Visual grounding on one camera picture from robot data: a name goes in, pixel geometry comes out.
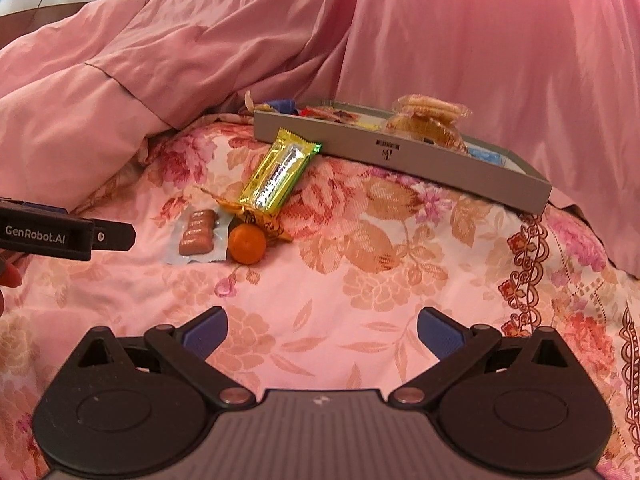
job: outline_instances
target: orange fruit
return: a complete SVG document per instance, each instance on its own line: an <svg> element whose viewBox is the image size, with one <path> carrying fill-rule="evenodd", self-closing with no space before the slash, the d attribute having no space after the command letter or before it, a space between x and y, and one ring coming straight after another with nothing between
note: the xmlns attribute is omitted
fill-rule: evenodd
<svg viewBox="0 0 640 480"><path fill-rule="evenodd" d="M256 225L240 224L229 233L226 248L239 264L253 265L263 258L267 250L267 237Z"/></svg>

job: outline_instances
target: brown wooden headboard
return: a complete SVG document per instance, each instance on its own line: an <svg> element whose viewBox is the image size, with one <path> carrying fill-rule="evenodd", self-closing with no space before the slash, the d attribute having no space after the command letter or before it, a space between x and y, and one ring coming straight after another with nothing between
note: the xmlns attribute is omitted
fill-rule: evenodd
<svg viewBox="0 0 640 480"><path fill-rule="evenodd" d="M86 2L60 4L0 16L0 48L7 46L20 36L38 30L43 25L73 16L85 4Z"/></svg>

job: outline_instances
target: floral pattern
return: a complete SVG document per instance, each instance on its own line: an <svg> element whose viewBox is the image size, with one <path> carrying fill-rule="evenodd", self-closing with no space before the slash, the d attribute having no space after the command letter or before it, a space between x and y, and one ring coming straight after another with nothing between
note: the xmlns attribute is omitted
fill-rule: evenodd
<svg viewBox="0 0 640 480"><path fill-rule="evenodd" d="M132 222L132 251L18 263L24 285L5 292L0 319L2 480L46 473L31 415L86 330L105 324L118 335L140 334L157 323L180 325L212 304L226 310L229 331L208 362L258 396L265 388L388 394L435 362L416 333L424 306L509 336L550 324L614 417L598 471L607 480L638 478L640 283L611 266L582 221L551 206L542 216L517 215L319 155L280 213L293 243L273 244L251 267L166 266L181 212L211 195L237 197L268 149L250 125L219 118L147 142L129 173L83 205L91 216Z"/></svg>

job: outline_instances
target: human hand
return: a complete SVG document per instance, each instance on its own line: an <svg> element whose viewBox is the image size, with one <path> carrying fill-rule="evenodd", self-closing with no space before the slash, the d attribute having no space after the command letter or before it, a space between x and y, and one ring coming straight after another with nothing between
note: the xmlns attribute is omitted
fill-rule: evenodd
<svg viewBox="0 0 640 480"><path fill-rule="evenodd" d="M22 276L18 269L14 265L8 264L2 258L0 258L0 287L8 286L15 288L22 285ZM0 290L0 316L4 312L4 298L2 297L2 290Z"/></svg>

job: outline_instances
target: orange wrapper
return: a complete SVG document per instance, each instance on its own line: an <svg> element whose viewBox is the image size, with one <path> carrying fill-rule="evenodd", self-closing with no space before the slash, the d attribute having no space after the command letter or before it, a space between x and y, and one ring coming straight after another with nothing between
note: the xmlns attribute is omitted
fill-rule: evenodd
<svg viewBox="0 0 640 480"><path fill-rule="evenodd" d="M293 241L291 235L284 230L277 219L263 213L262 211L248 205L231 202L218 197L216 197L216 202L220 204L222 209L231 213L245 224L257 225L259 228L264 230L267 236L277 238L278 240L283 240L285 242Z"/></svg>

